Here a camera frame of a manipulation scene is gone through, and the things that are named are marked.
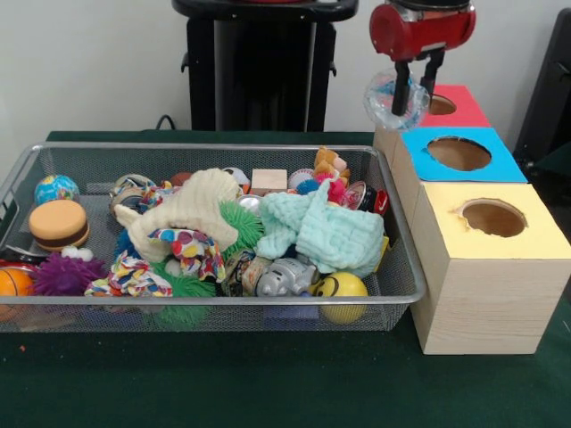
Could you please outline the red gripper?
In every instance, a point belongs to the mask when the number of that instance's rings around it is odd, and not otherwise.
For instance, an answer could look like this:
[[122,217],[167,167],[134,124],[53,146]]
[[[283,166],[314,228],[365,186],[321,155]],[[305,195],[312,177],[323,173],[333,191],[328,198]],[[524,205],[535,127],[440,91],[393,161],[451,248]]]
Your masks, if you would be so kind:
[[471,3],[459,9],[413,8],[406,3],[383,3],[369,20],[369,34],[377,53],[396,62],[392,114],[404,115],[410,98],[410,63],[428,54],[421,86],[430,97],[436,75],[443,65],[445,50],[466,43],[476,26],[476,10]]

